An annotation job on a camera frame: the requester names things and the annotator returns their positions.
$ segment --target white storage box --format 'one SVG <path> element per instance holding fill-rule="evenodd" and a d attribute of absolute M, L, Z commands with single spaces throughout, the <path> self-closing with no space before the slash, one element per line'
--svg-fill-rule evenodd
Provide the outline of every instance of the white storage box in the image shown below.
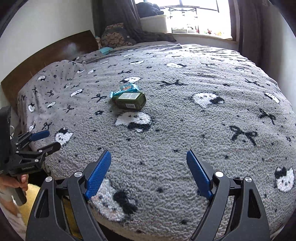
<path fill-rule="evenodd" d="M 140 18 L 142 29 L 153 33 L 171 33 L 172 28 L 167 25 L 168 17 L 166 15 L 156 15 Z"/>

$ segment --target human hand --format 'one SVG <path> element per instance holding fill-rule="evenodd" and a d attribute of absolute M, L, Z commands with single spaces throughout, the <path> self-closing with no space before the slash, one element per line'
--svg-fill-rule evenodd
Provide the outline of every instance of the human hand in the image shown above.
<path fill-rule="evenodd" d="M 21 175 L 20 182 L 14 177 L 2 176 L 0 177 L 0 189 L 5 190 L 6 187 L 21 188 L 23 191 L 28 190 L 29 175 Z"/>

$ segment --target gray blanket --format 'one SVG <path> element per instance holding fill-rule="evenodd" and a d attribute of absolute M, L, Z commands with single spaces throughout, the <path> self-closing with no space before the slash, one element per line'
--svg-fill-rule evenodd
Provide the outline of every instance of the gray blanket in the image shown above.
<path fill-rule="evenodd" d="M 111 152 L 91 200 L 100 223 L 133 240 L 188 240 L 207 206 L 186 164 L 190 148 L 229 177 L 252 177 L 271 233 L 287 222 L 296 198 L 296 117 L 273 79 L 236 51 L 208 46 L 95 55 L 84 65 L 61 61 L 41 70 L 19 92 L 18 110 L 23 131 L 51 132 L 33 149 L 61 143 L 46 159 L 54 177 Z M 110 102 L 124 83 L 146 93 L 142 111 Z"/>

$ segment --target patterned pillow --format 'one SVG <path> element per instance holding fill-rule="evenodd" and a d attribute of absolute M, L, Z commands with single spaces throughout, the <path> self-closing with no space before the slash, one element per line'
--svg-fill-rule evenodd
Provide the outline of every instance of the patterned pillow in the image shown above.
<path fill-rule="evenodd" d="M 135 45 L 136 41 L 129 37 L 123 23 L 118 23 L 106 28 L 101 37 L 101 43 L 102 47 L 117 48 Z"/>

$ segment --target blue gripper pad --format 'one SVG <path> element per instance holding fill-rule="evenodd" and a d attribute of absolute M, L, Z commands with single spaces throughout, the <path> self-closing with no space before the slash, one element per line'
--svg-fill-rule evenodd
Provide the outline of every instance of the blue gripper pad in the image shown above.
<path fill-rule="evenodd" d="M 97 194 L 110 165 L 111 153 L 107 151 L 105 155 L 101 158 L 87 181 L 87 188 L 84 194 L 84 197 L 87 201 Z"/>
<path fill-rule="evenodd" d="M 38 141 L 38 140 L 41 140 L 41 139 L 49 137 L 49 136 L 50 136 L 49 131 L 41 131 L 41 132 L 37 132 L 35 134 L 32 134 L 29 140 L 30 141 Z"/>
<path fill-rule="evenodd" d="M 211 200 L 213 197 L 213 193 L 210 189 L 211 181 L 191 150 L 187 151 L 186 160 L 194 181 L 200 191 L 200 195 Z"/>

